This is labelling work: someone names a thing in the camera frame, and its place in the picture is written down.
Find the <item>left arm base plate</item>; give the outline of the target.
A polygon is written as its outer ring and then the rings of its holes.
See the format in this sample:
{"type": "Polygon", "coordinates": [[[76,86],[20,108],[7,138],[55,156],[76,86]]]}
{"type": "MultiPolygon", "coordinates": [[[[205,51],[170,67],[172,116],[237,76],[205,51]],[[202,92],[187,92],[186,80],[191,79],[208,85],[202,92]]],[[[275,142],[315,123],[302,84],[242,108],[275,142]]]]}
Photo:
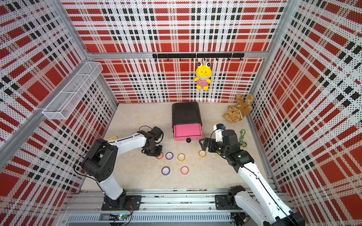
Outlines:
{"type": "Polygon", "coordinates": [[[141,195],[126,195],[120,196],[116,200],[112,200],[108,196],[104,196],[102,211],[120,211],[120,210],[133,210],[138,211],[140,208],[142,196],[141,195]]]}

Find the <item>red tape roll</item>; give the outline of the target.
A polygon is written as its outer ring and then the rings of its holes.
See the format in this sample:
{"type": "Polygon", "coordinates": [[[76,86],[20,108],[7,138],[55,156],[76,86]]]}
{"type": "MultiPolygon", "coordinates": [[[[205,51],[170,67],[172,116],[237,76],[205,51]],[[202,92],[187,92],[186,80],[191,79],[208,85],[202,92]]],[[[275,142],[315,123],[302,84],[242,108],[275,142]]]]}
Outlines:
{"type": "Polygon", "coordinates": [[[187,166],[183,166],[181,167],[180,172],[182,175],[187,175],[189,173],[189,168],[187,166]]]}
{"type": "Polygon", "coordinates": [[[164,158],[164,154],[161,153],[158,157],[156,157],[158,160],[162,160],[164,158]]]}

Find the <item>orange tape roll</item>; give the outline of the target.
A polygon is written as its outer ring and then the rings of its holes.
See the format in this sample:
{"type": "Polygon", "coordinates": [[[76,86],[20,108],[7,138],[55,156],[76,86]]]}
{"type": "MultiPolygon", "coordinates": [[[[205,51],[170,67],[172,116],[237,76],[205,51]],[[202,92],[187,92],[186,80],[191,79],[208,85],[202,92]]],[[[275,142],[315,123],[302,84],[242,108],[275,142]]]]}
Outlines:
{"type": "Polygon", "coordinates": [[[205,158],[206,156],[207,156],[206,151],[203,151],[203,150],[200,150],[200,151],[199,151],[199,157],[200,157],[200,158],[205,158]]]}
{"type": "Polygon", "coordinates": [[[177,159],[179,162],[183,162],[186,160],[186,155],[183,153],[178,154],[177,159]]]}

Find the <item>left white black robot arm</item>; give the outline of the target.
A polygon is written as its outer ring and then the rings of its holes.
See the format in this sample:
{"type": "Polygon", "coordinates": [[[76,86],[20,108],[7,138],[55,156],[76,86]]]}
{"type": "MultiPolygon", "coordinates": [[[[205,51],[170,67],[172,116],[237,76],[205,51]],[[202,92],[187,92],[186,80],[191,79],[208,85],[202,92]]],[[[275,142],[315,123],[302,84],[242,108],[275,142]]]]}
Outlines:
{"type": "Polygon", "coordinates": [[[153,127],[150,131],[139,130],[125,138],[98,139],[94,143],[84,157],[81,168],[96,181],[104,194],[102,211],[139,209],[141,196],[127,195],[114,176],[116,160],[120,155],[138,148],[147,156],[159,157],[162,154],[160,142],[163,137],[163,131],[159,127],[153,127]]]}

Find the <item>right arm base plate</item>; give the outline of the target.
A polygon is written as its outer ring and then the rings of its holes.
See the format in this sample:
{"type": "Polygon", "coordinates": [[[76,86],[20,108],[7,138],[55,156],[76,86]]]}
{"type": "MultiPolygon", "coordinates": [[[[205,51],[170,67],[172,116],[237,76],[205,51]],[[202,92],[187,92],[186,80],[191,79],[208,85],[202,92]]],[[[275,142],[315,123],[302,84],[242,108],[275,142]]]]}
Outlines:
{"type": "Polygon", "coordinates": [[[238,208],[230,202],[227,195],[215,195],[217,210],[237,210],[238,208]]]}

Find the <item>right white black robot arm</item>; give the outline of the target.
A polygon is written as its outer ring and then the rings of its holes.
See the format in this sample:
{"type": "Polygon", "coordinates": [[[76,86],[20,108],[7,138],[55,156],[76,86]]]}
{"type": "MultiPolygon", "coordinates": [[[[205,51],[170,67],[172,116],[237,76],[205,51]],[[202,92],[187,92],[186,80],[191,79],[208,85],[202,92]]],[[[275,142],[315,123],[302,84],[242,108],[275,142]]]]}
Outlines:
{"type": "Polygon", "coordinates": [[[263,178],[252,156],[241,149],[233,130],[214,130],[215,138],[199,140],[203,151],[217,153],[225,159],[253,192],[250,196],[242,186],[231,187],[228,196],[234,207],[244,210],[259,226],[304,226],[305,219],[293,212],[263,178]]]}

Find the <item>black pink drawer cabinet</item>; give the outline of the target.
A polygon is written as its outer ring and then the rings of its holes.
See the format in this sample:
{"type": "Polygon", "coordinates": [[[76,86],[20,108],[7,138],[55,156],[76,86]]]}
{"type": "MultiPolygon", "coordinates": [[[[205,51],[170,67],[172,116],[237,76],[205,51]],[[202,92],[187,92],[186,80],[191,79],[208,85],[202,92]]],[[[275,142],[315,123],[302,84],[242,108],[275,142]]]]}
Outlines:
{"type": "Polygon", "coordinates": [[[175,141],[202,139],[202,119],[198,102],[172,104],[172,129],[175,141]]]}

